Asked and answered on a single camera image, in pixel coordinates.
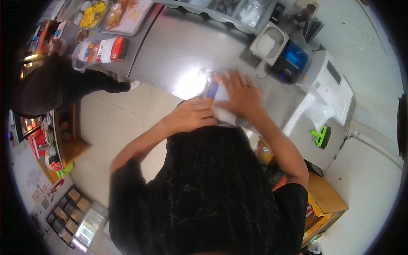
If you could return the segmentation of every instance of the white sneaker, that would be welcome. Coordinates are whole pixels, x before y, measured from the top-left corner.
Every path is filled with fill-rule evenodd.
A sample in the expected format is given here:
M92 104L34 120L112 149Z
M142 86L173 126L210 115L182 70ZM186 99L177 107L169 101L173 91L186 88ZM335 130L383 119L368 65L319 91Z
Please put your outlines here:
M137 87L139 87L142 83L138 80L134 80L130 82L130 89L129 91L131 91L132 89L135 89Z

